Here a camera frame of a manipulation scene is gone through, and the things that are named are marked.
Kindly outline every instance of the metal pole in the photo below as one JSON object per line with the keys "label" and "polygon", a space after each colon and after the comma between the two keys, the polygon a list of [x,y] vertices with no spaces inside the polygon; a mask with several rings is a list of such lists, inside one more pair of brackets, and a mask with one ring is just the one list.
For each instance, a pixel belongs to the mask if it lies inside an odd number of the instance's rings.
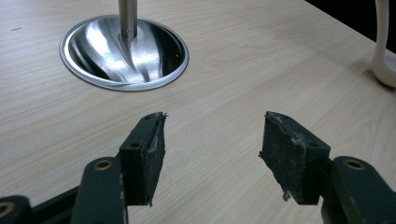
{"label": "metal pole", "polygon": [[134,39],[137,31],[137,0],[119,0],[121,36]]}

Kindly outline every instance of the table surface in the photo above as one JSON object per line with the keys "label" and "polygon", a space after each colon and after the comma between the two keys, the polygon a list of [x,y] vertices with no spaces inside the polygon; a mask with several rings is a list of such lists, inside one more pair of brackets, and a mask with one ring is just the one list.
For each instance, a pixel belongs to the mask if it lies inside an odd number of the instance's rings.
{"label": "table surface", "polygon": [[64,33],[118,14],[118,1],[0,2],[0,196],[42,203],[115,156],[145,115],[163,111],[166,155],[152,207],[131,223],[322,223],[320,205],[284,202],[258,157],[265,111],[289,115],[371,163],[396,190],[396,95],[370,61],[375,43],[305,1],[145,0],[140,17],[178,33],[185,73],[155,91],[94,87],[64,66]]}

